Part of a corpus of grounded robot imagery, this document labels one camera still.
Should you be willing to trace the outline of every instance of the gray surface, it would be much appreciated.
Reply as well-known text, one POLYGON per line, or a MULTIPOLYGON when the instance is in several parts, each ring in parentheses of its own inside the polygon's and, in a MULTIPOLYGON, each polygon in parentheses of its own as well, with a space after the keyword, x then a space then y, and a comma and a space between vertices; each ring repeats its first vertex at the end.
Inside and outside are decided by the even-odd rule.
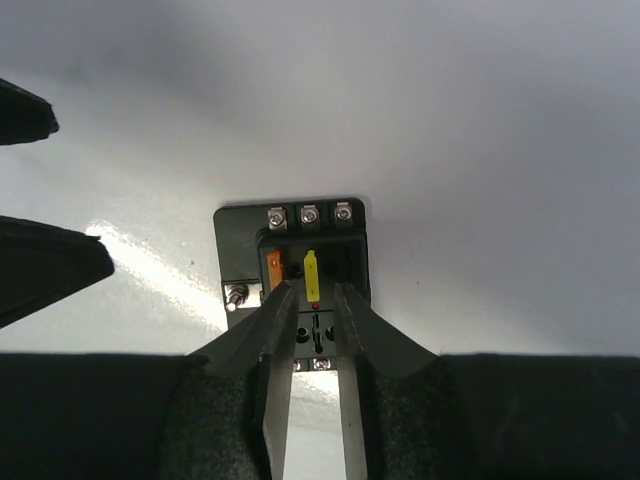
MULTIPOLYGON (((430 350, 639 353, 639 25, 633 0, 5 2, 0 76, 61 131, 0 150, 0 210, 101 233, 118 273, 0 349, 194 350, 225 327, 216 208, 360 194, 374 306, 430 350)), ((341 461, 314 422, 290 478, 341 461)))

